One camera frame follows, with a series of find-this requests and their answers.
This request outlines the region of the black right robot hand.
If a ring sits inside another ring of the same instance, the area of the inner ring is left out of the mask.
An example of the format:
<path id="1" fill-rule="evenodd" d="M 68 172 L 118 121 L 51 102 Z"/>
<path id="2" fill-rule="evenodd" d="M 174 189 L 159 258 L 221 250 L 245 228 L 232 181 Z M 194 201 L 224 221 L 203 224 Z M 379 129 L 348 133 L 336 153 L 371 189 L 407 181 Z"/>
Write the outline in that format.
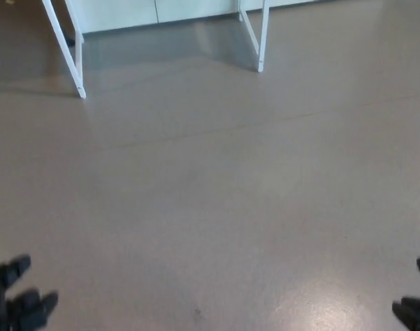
<path id="1" fill-rule="evenodd" d="M 392 302 L 392 313 L 407 330 L 420 331 L 420 298 L 402 297 Z"/>

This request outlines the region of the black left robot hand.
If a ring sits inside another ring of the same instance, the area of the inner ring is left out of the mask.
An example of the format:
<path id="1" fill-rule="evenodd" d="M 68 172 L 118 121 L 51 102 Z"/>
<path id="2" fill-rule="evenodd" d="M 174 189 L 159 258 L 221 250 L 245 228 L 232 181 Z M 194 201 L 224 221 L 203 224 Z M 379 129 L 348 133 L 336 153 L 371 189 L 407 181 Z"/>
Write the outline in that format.
<path id="1" fill-rule="evenodd" d="M 47 326 L 59 302 L 59 293 L 40 294 L 37 288 L 27 289 L 9 299 L 6 292 L 28 271 L 29 254 L 20 254 L 0 263 L 0 331 L 33 331 Z"/>

